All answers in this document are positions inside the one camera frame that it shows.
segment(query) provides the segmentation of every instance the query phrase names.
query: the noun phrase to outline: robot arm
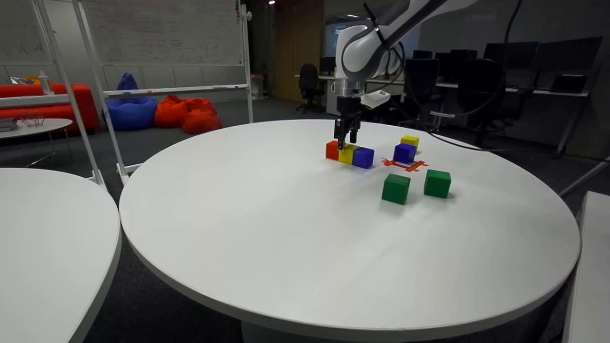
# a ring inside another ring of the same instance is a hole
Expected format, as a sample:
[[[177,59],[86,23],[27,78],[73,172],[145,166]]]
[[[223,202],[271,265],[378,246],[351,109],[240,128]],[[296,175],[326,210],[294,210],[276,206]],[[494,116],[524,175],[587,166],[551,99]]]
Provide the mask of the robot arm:
[[[379,21],[370,13],[370,23],[355,25],[339,32],[336,78],[341,82],[343,93],[339,95],[341,118],[336,122],[336,139],[341,149],[345,135],[351,132],[351,141],[355,143],[360,128],[360,114],[355,111],[357,107],[351,99],[355,84],[381,74],[387,65],[397,71],[402,65],[402,57],[393,57],[391,48],[414,27],[475,2],[477,0],[400,0],[389,13],[379,17]]]

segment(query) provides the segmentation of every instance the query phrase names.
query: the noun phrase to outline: round white table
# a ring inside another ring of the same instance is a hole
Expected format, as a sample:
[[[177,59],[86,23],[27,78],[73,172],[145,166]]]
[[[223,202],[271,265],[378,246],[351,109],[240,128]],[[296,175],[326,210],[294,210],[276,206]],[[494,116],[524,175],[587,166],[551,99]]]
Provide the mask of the round white table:
[[[95,183],[0,170],[0,341],[80,341],[111,286],[120,217]]]
[[[265,122],[168,147],[122,192],[130,242],[174,288],[246,324],[368,343],[480,332],[568,278],[576,219],[532,173],[379,124],[358,135],[378,166],[357,170],[324,158],[332,130]],[[379,162],[402,135],[452,173],[448,200],[423,196],[425,170]],[[406,206],[381,200],[391,172],[412,177]]]
[[[71,124],[73,124],[73,120],[69,120],[69,118],[17,120],[15,130],[0,132],[0,139],[50,133],[50,132],[69,128]]]

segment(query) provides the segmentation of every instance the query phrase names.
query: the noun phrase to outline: cube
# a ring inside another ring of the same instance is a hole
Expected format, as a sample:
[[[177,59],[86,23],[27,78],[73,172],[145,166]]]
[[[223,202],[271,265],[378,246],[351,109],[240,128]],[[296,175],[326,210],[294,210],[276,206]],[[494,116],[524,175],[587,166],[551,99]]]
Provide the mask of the cube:
[[[418,149],[414,145],[397,145],[395,147],[395,162],[412,164],[416,160]]]
[[[357,145],[345,145],[343,151],[339,151],[339,162],[351,166],[355,162],[355,151]]]
[[[326,143],[326,158],[328,160],[339,160],[339,143],[337,141],[328,141]]]
[[[423,192],[437,198],[448,198],[452,175],[440,170],[429,170],[425,173]]]
[[[402,177],[397,173],[389,173],[383,181],[381,198],[395,204],[406,204],[408,185],[412,183],[410,177]]]
[[[368,170],[368,168],[374,166],[374,156],[376,156],[376,151],[374,151],[374,149],[358,147],[358,149],[355,151],[355,160],[353,160],[353,164],[355,164],[357,168]]]
[[[400,137],[400,145],[414,145],[416,151],[418,151],[418,147],[419,147],[419,137],[404,135],[404,137]]]

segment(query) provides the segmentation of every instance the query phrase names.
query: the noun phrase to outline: purple block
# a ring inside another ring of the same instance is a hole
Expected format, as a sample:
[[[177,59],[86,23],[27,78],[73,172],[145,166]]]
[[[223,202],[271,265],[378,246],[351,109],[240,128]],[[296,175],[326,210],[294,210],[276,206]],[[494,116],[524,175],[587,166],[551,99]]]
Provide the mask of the purple block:
[[[412,164],[416,160],[418,147],[414,145],[397,145],[395,147],[395,162]]]
[[[355,151],[355,160],[353,164],[357,168],[372,168],[374,166],[374,156],[376,156],[376,151],[374,149],[364,149],[364,147],[358,147]]]

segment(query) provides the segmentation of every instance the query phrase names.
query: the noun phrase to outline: red block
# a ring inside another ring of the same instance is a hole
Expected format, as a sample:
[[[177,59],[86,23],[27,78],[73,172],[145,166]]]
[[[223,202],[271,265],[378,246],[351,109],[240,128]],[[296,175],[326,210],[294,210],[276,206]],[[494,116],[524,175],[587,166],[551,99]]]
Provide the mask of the red block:
[[[337,141],[328,141],[326,143],[326,158],[328,160],[339,160],[339,143]]]

